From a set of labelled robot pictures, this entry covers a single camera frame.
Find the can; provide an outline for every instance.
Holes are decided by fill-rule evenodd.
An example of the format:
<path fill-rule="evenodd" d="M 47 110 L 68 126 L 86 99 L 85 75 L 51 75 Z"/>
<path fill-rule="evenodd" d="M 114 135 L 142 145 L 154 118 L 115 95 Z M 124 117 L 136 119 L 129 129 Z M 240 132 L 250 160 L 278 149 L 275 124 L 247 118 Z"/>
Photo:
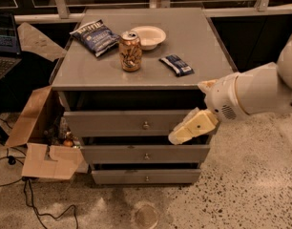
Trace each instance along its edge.
<path fill-rule="evenodd" d="M 126 72 L 140 69 L 142 49 L 140 39 L 135 31 L 125 31 L 119 39 L 119 57 L 121 67 Z"/>

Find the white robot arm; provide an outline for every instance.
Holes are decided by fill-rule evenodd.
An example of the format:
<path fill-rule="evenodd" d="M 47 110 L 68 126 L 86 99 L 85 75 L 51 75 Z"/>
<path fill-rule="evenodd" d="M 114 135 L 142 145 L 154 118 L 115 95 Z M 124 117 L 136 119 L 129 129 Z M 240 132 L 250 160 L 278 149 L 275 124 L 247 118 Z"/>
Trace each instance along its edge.
<path fill-rule="evenodd" d="M 198 83 L 206 94 L 206 111 L 193 110 L 169 134 L 173 144 L 216 128 L 219 121 L 238 121 L 265 112 L 292 113 L 292 34 L 277 63 L 219 80 Z"/>

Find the gray countertop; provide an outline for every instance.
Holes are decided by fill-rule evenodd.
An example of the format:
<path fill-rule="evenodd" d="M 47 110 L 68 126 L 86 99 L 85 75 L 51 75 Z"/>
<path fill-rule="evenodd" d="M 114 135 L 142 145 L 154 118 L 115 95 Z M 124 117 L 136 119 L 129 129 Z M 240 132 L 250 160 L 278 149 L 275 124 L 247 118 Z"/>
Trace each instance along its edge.
<path fill-rule="evenodd" d="M 96 58 L 74 40 L 52 83 L 54 90 L 195 89 L 199 81 L 233 72 L 202 9 L 89 9 L 81 25 L 98 19 L 117 34 L 147 25 L 163 29 L 167 38 L 154 50 L 143 52 L 141 69 L 133 73 L 122 70 L 118 48 Z M 169 54 L 178 55 L 195 73 L 176 77 L 158 61 Z"/>

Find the concrete floor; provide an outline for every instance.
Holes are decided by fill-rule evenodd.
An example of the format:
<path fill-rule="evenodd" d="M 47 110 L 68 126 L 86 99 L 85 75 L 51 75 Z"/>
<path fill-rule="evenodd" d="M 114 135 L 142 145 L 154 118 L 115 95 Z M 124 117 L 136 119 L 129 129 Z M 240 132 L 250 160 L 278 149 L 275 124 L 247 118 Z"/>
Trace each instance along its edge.
<path fill-rule="evenodd" d="M 0 145 L 0 157 L 5 154 Z M 1 160 L 0 184 L 19 179 L 21 169 Z M 74 204 L 79 228 L 292 229 L 292 114 L 222 123 L 201 169 L 199 181 L 187 186 L 98 186 L 82 174 L 38 179 L 33 199 L 39 213 L 54 216 Z M 42 228 L 23 190 L 23 181 L 0 188 L 0 229 Z M 75 228 L 73 208 L 58 221 L 42 221 L 47 228 Z"/>

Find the cabinet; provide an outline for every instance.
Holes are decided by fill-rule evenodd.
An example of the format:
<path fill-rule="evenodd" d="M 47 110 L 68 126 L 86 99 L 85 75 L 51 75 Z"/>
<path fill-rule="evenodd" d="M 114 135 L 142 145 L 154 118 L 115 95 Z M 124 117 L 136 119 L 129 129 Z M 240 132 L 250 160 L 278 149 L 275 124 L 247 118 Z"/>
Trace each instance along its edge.
<path fill-rule="evenodd" d="M 73 41 L 52 88 L 97 184 L 193 183 L 214 133 L 172 145 L 168 134 L 196 107 L 206 108 L 201 80 L 219 78 L 232 66 L 202 10 L 87 10 L 81 24 L 102 19 L 121 34 L 139 25 L 158 26 L 167 39 L 144 52 L 142 67 L 126 73 L 118 50 L 95 58 Z M 177 54 L 195 71 L 176 77 L 158 61 Z"/>

